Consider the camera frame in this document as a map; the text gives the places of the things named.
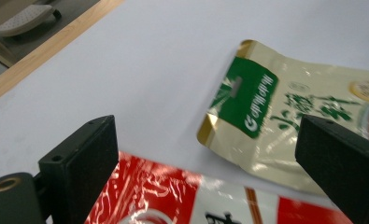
plastic packaging bag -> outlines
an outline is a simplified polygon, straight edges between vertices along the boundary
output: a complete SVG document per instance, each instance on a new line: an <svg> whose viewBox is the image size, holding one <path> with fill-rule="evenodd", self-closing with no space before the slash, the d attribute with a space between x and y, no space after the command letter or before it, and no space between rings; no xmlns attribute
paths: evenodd
<svg viewBox="0 0 369 224"><path fill-rule="evenodd" d="M253 175L324 194L294 158L303 114L332 119L369 139L369 71L296 61L247 40L198 140Z"/></svg>
<svg viewBox="0 0 369 224"><path fill-rule="evenodd" d="M120 152L86 223L345 224L340 211Z"/></svg>

wooden edge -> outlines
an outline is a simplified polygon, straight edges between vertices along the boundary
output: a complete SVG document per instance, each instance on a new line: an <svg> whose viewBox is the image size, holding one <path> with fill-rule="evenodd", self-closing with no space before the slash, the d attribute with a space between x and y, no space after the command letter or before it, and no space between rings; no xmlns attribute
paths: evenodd
<svg viewBox="0 0 369 224"><path fill-rule="evenodd" d="M15 63L0 75L0 97L122 2L123 0L100 0L56 35Z"/></svg>

red packaging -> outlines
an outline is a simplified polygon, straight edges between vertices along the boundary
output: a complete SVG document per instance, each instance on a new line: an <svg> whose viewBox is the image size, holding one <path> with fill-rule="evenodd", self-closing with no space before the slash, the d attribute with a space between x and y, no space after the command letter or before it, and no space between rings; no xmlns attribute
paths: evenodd
<svg viewBox="0 0 369 224"><path fill-rule="evenodd" d="M337 210L120 152L86 223L351 223Z"/></svg>

